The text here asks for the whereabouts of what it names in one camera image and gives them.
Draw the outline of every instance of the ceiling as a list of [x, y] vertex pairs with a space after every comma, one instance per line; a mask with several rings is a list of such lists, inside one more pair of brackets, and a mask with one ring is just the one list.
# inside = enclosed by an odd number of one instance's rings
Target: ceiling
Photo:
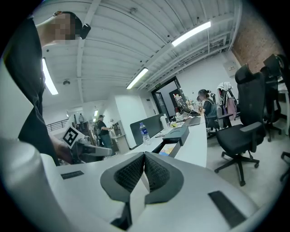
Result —
[[[231, 48], [242, 6], [239, 0], [46, 0], [34, 12], [36, 24], [55, 11], [74, 12], [91, 26], [85, 40], [43, 48], [59, 92], [43, 95], [43, 106], [64, 102], [103, 102], [114, 87], [135, 84], [150, 90], [194, 63]], [[199, 23], [208, 30], [177, 47], [171, 41]], [[64, 80], [70, 85], [64, 86]]]

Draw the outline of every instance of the railing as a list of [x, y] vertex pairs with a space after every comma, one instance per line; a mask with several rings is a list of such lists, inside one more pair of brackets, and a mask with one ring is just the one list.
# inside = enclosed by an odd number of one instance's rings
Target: railing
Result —
[[66, 123], [67, 123], [67, 121], [68, 121], [68, 118], [65, 119], [65, 120], [62, 120], [62, 121], [57, 121], [57, 122], [48, 124], [48, 125], [46, 125], [47, 130], [48, 131], [54, 131], [54, 130], [57, 130], [57, 129], [64, 128]]

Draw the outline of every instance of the linear light fixture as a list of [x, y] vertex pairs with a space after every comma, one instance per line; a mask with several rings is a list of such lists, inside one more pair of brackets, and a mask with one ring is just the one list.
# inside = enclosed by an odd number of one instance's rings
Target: linear light fixture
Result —
[[58, 94], [58, 91], [56, 90], [53, 81], [49, 75], [47, 66], [46, 66], [46, 62], [45, 62], [45, 58], [42, 58], [42, 70], [43, 73], [45, 75], [45, 84], [47, 86], [47, 88], [49, 89], [49, 91], [51, 92], [52, 95], [56, 95]]
[[136, 83], [137, 81], [140, 80], [141, 77], [144, 76], [145, 73], [148, 72], [148, 68], [143, 68], [138, 75], [134, 78], [134, 80], [128, 85], [127, 89], [131, 89]]
[[198, 32], [201, 32], [201, 31], [203, 31], [203, 30], [205, 30], [207, 28], [210, 28], [210, 27], [211, 27], [211, 22], [210, 21], [208, 21], [208, 22], [206, 22], [204, 24], [201, 24], [201, 25], [191, 29], [187, 33], [183, 34], [179, 38], [175, 39], [174, 41], [172, 41], [172, 45], [176, 47], [178, 44], [182, 43], [183, 41], [185, 41], [189, 37], [197, 34]]

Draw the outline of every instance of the water bottle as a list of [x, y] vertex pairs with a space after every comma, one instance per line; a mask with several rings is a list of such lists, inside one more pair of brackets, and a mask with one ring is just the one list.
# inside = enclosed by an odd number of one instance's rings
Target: water bottle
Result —
[[145, 145], [150, 145], [151, 144], [150, 137], [149, 137], [148, 131], [146, 129], [146, 126], [143, 124], [143, 122], [140, 123], [140, 131], [141, 131], [141, 134], [143, 137], [143, 143]]

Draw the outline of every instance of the blue bottle label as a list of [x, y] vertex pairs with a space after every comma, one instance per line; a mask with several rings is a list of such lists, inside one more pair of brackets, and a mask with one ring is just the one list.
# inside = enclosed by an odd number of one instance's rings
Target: blue bottle label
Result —
[[141, 130], [141, 134], [143, 134], [143, 135], [146, 135], [146, 134], [148, 134], [148, 131], [147, 131], [147, 129], [142, 129], [142, 130]]

